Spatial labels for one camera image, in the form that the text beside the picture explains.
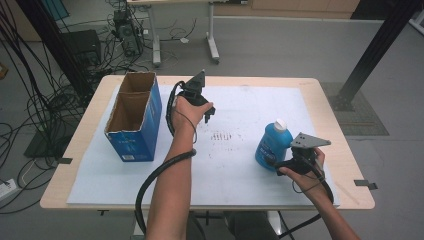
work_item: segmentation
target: gray floor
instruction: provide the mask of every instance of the gray floor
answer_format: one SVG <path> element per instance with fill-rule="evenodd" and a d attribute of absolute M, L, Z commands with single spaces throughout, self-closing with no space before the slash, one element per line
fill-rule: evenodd
<path fill-rule="evenodd" d="M 380 25 L 216 18 L 215 39 L 221 57 L 216 65 L 209 59 L 204 39 L 206 23 L 199 21 L 188 44 L 162 43 L 163 57 L 170 57 L 155 71 L 161 75 L 194 75 L 206 69 L 207 75 L 214 76 L 312 77 L 322 82 L 344 82 Z M 42 56 L 39 44 L 31 46 Z M 11 70 L 0 81 L 0 122 L 16 127 L 27 117 L 28 95 L 4 53 L 0 47 L 1 61 Z M 423 63 L 424 36 L 408 25 L 361 88 L 390 133 L 384 137 L 347 137 L 364 177 L 379 187 L 372 191 L 374 209 L 342 212 L 363 239 L 421 239 L 424 234 L 424 163 L 419 152 L 424 149 Z M 33 133 L 33 128 L 26 128 L 18 135 L 1 169 L 2 179 L 16 177 L 28 161 L 22 153 Z M 26 193 L 1 212 L 32 203 L 42 193 L 43 189 Z M 314 212 L 283 214 L 288 225 L 295 226 Z M 131 212 L 112 211 L 100 216 L 96 211 L 44 210 L 36 205 L 1 215 L 0 239 L 129 239 L 133 223 Z M 205 230 L 209 239 L 232 239 L 222 220 L 210 220 Z M 330 238 L 322 221 L 299 230 L 294 237 Z"/>

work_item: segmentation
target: electronic equipment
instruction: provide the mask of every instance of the electronic equipment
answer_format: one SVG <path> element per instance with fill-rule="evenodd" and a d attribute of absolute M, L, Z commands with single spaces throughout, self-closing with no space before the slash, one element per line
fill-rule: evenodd
<path fill-rule="evenodd" d="M 293 158 L 287 161 L 277 162 L 274 168 L 277 175 L 283 175 L 278 169 L 280 167 L 287 167 L 291 170 L 304 175 L 310 172 L 316 164 L 316 155 L 314 148 L 320 146 L 330 145 L 329 140 L 309 136 L 304 133 L 299 133 L 295 139 L 290 143 Z"/>
<path fill-rule="evenodd" d="M 115 23 L 115 36 L 122 41 L 122 48 L 126 57 L 134 57 L 141 54 L 141 41 L 138 37 L 134 24 L 129 18 L 128 10 L 115 10 L 113 14 Z"/>
<path fill-rule="evenodd" d="M 101 45 L 95 30 L 61 33 L 62 39 L 83 66 L 101 63 Z"/>
<path fill-rule="evenodd" d="M 168 105 L 166 107 L 166 116 L 165 116 L 169 131 L 171 132 L 172 136 L 174 136 L 174 127 L 172 126 L 171 109 L 173 107 L 173 103 L 175 100 L 175 91 L 178 86 L 182 89 L 182 91 L 178 93 L 178 96 L 182 96 L 185 99 L 187 99 L 187 101 L 191 105 L 201 106 L 208 102 L 208 100 L 206 100 L 206 98 L 202 96 L 202 88 L 205 87 L 205 70 L 202 70 L 200 73 L 192 77 L 186 83 L 184 81 L 177 82 L 169 96 Z M 207 123 L 210 116 L 214 114 L 215 114 L 214 107 L 206 111 L 205 123 Z"/>
<path fill-rule="evenodd" d="M 178 93 L 178 96 L 182 96 L 193 106 L 202 106 L 207 103 L 205 97 L 202 96 L 202 88 L 205 87 L 205 70 L 202 70 L 199 74 L 192 77 L 187 81 L 182 87 L 183 91 Z M 215 108 L 212 107 L 205 112 L 205 123 L 208 123 L 208 120 L 211 115 L 215 114 Z"/>

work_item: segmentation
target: white paper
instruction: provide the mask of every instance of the white paper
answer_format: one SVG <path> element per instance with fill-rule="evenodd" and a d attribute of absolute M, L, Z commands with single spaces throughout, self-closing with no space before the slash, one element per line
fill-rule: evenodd
<path fill-rule="evenodd" d="M 153 162 L 122 162 L 103 131 L 114 104 L 118 88 L 98 125 L 95 135 L 81 161 L 69 204 L 133 205 L 138 190 L 147 176 L 165 158 L 172 136 L 166 125 L 165 111 L 171 86 L 159 86 L 162 115 L 155 160 Z M 197 155 L 192 161 L 191 205 L 196 207 L 310 207 L 304 194 L 295 193 L 292 180 L 277 176 L 261 167 L 254 154 L 265 126 L 277 118 L 286 121 L 297 136 L 303 132 L 315 136 L 302 94 L 297 88 L 278 87 L 212 87 L 203 89 L 203 96 L 214 102 L 215 115 L 207 124 L 197 127 Z M 286 159 L 292 157 L 290 149 Z M 339 205 L 328 168 L 327 182 Z M 151 187 L 143 204 L 151 201 Z"/>

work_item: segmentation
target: hand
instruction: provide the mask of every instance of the hand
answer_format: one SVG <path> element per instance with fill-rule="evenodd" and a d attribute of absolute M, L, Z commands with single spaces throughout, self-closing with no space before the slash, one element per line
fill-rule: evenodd
<path fill-rule="evenodd" d="M 172 124 L 175 131 L 187 126 L 191 129 L 196 128 L 197 124 L 202 120 L 203 114 L 212 108 L 212 106 L 212 102 L 205 103 L 202 106 L 193 106 L 187 99 L 178 96 L 176 98 L 175 108 L 173 109 L 174 112 L 172 113 Z"/>
<path fill-rule="evenodd" d="M 314 148 L 314 151 L 317 155 L 318 162 L 321 164 L 321 166 L 324 166 L 324 152 L 322 152 L 319 148 Z M 328 199 L 325 188 L 322 186 L 320 180 L 317 178 L 317 176 L 315 176 L 312 171 L 308 172 L 305 175 L 300 175 L 286 167 L 281 167 L 278 170 L 293 179 L 293 181 L 296 182 L 296 184 L 303 192 L 305 192 L 305 195 L 312 202 L 318 200 L 318 198 L 321 198 L 323 196 Z"/>

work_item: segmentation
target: cardboard box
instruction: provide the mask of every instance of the cardboard box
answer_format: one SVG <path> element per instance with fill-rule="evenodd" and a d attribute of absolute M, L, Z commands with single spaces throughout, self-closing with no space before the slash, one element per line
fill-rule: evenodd
<path fill-rule="evenodd" d="M 153 161 L 161 113 L 156 74 L 127 73 L 105 128 L 122 161 Z"/>

